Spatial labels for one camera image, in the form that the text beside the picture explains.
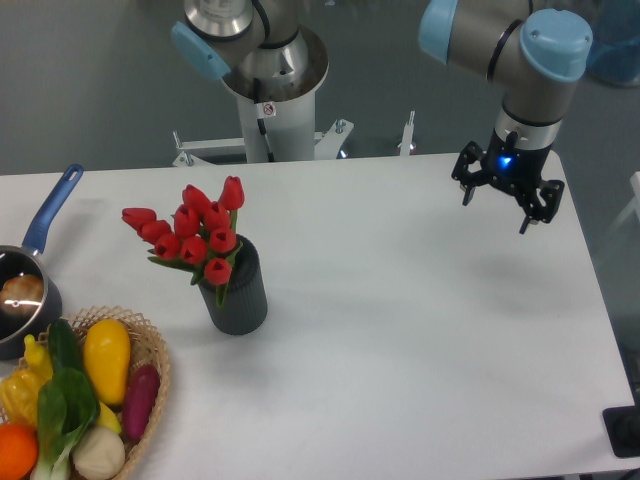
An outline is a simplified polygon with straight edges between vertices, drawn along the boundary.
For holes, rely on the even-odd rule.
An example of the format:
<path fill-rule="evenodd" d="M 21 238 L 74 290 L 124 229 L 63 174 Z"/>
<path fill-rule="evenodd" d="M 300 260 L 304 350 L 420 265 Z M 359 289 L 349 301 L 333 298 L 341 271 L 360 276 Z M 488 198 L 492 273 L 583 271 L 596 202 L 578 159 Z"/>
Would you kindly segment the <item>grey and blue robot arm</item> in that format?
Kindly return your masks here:
<path fill-rule="evenodd" d="M 544 179 L 542 171 L 592 40 L 586 20 L 542 1 L 428 4 L 419 24 L 420 48 L 505 90 L 488 146 L 469 142 L 452 170 L 465 204 L 476 188 L 489 185 L 522 209 L 522 231 L 553 220 L 565 184 Z"/>

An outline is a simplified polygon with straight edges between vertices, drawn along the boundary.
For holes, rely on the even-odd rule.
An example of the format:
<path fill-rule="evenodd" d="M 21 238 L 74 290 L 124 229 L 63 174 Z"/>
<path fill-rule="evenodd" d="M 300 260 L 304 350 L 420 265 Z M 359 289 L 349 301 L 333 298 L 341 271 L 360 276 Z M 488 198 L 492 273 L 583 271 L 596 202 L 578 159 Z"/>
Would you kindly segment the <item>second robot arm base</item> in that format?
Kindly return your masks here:
<path fill-rule="evenodd" d="M 247 99 L 284 102 L 314 92 L 329 68 L 326 46 L 300 23 L 298 1 L 186 1 L 171 29 L 182 58 Z"/>

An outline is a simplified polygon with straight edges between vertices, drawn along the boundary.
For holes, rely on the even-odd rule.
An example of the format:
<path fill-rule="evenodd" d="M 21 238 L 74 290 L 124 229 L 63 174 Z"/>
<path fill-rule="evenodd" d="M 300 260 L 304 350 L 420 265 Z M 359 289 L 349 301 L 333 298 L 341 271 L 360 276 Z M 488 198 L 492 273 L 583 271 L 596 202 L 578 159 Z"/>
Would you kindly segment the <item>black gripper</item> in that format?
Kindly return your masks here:
<path fill-rule="evenodd" d="M 459 182 L 463 191 L 462 205 L 471 203 L 477 187 L 490 185 L 514 196 L 524 211 L 519 233 L 524 235 L 529 226 L 550 223 L 555 217 L 564 193 L 561 180 L 544 180 L 542 169 L 551 150 L 526 150 L 516 146 L 516 133 L 502 138 L 493 132 L 489 147 L 484 151 L 470 141 L 459 153 L 451 177 Z"/>

